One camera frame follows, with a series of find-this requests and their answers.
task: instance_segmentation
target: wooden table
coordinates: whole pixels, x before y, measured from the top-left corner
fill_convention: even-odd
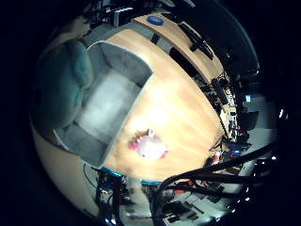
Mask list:
[[[135,52],[154,73],[129,113],[105,166],[152,181],[201,168],[212,155],[209,149],[223,135],[205,95],[169,55],[138,33],[125,29],[108,41]],[[166,158],[150,161],[128,149],[135,133],[148,128],[170,149]]]
[[[218,57],[214,54],[214,59],[210,60],[203,52],[197,49],[195,52],[190,50],[192,42],[177,24],[164,17],[161,13],[154,13],[164,19],[163,25],[154,25],[147,21],[149,15],[134,18],[134,22],[147,27],[155,34],[163,37],[170,42],[186,59],[196,68],[204,80],[210,84],[213,78],[216,78],[223,72],[223,66]]]

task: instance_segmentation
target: pink object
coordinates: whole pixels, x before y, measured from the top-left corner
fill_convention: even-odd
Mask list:
[[[166,144],[158,137],[154,136],[152,130],[148,134],[139,137],[136,142],[129,146],[130,150],[137,150],[137,152],[144,158],[149,160],[165,158],[168,154]]]

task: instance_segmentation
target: wire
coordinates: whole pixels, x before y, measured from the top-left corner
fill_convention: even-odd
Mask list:
[[[157,190],[157,192],[154,196],[154,199],[151,203],[151,209],[153,211],[154,218],[158,218],[157,215],[160,214],[160,213],[158,213],[159,211],[157,209],[157,206],[159,206],[161,193],[165,189],[179,188],[178,186],[168,186],[171,183],[173,183],[175,181],[178,181],[181,178],[190,178],[190,177],[194,177],[194,176],[198,177],[201,173],[208,173],[208,172],[213,172],[213,171],[217,171],[217,170],[223,170],[223,169],[226,169],[226,168],[230,168],[230,167],[240,165],[242,163],[245,163],[247,161],[250,161],[252,159],[260,157],[260,156],[264,155],[265,153],[272,152],[276,148],[276,146],[277,146],[276,144],[277,143],[274,142],[274,143],[271,143],[271,144],[269,144],[269,145],[267,145],[267,146],[265,146],[261,149],[258,149],[257,151],[254,151],[253,153],[248,153],[248,154],[245,154],[243,156],[239,156],[235,159],[228,160],[226,162],[217,163],[215,165],[207,166],[207,167],[204,167],[204,168],[201,168],[201,169],[194,169],[194,170],[187,171],[185,173],[175,175],[175,176],[171,176],[171,177],[167,178],[159,186],[159,189]],[[189,188],[188,187],[183,187],[182,190],[194,191],[194,192],[203,193],[203,194],[207,194],[209,192],[206,189],[200,189],[200,188],[197,189],[197,188],[192,188],[192,187],[189,187]],[[224,193],[222,193],[222,194],[215,193],[214,195],[215,196],[222,195],[223,197],[224,196],[229,196],[230,197],[231,195],[232,195],[232,197],[237,196],[237,194],[227,194],[227,193],[225,193],[225,194]]]
[[[190,191],[193,193],[201,193],[208,196],[216,196],[221,198],[237,198],[241,196],[240,193],[228,193],[228,192],[220,192],[220,191],[213,191],[207,188],[194,188],[189,186],[168,186],[166,189],[179,189],[184,191]]]
[[[90,179],[88,179],[87,175],[86,175],[86,163],[84,164],[84,174],[86,179],[88,180],[88,182],[95,188],[97,189],[97,187],[90,181]]]
[[[223,173],[207,173],[196,176],[191,176],[187,178],[188,180],[199,180],[199,181],[211,181],[219,182],[224,184],[244,184],[251,185],[257,184],[264,180],[264,177],[250,177],[250,176],[237,176],[237,175],[227,175]]]

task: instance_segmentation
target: electronic device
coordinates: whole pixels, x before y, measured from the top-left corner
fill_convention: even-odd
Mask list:
[[[214,78],[211,81],[211,85],[213,86],[213,88],[216,92],[216,95],[217,95],[218,99],[220,100],[221,104],[226,105],[228,103],[228,98],[225,94],[225,91],[221,88],[221,86],[216,78]]]

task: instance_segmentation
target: computer monitor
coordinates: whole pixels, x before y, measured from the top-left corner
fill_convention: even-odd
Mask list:
[[[251,147],[250,143],[237,143],[229,140],[223,140],[222,143],[229,149],[230,157],[240,156]]]

